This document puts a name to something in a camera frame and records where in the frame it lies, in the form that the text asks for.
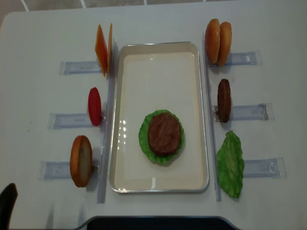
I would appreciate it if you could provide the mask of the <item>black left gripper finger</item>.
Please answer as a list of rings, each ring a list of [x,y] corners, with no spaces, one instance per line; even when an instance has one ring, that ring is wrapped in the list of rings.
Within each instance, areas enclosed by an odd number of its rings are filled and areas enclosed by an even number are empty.
[[[18,197],[15,183],[10,183],[0,194],[0,229],[8,230],[12,211]]]

